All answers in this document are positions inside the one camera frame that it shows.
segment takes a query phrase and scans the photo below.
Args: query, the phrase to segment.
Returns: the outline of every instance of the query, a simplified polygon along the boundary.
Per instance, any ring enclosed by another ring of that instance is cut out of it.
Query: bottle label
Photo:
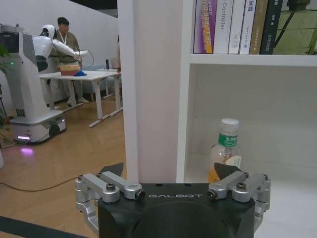
[[[220,133],[218,143],[225,147],[234,147],[237,145],[237,138],[237,135],[223,135]]]
[[[233,166],[237,166],[238,168],[240,168],[240,166],[241,166],[241,156],[239,156],[239,155],[232,156],[230,159],[228,159],[226,161],[226,165],[233,165]]]

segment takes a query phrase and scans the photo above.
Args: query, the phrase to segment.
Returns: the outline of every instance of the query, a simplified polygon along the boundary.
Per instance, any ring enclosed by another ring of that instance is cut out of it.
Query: white shelf board
[[[317,56],[191,54],[192,64],[317,66]]]

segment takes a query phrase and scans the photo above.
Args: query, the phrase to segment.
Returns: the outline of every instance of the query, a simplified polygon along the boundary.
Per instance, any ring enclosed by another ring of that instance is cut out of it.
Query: black book
[[[273,54],[279,17],[282,11],[282,4],[283,0],[268,1],[260,55]]]

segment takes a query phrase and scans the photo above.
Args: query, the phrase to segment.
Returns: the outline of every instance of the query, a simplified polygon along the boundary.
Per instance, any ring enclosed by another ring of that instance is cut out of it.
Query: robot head
[[[50,37],[50,38],[55,38],[57,36],[55,27],[52,26],[52,25],[43,26],[40,36],[46,36],[46,37]]]

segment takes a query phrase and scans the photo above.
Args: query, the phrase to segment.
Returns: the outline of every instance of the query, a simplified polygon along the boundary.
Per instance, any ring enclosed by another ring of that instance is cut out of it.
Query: book
[[[238,54],[246,0],[234,0],[232,8],[229,54]]]
[[[257,0],[256,12],[254,14],[253,29],[251,35],[250,52],[251,55],[260,54],[263,28],[266,16],[268,0]]]
[[[261,55],[272,55],[274,42],[282,11],[283,0],[268,0],[263,36],[260,48]]]
[[[214,54],[227,54],[229,48],[233,0],[218,0],[214,33]]]
[[[257,0],[246,0],[241,32],[241,43],[239,50],[239,53],[241,55],[248,55],[250,51],[251,35],[256,4]]]
[[[212,54],[217,0],[196,0],[194,54]]]

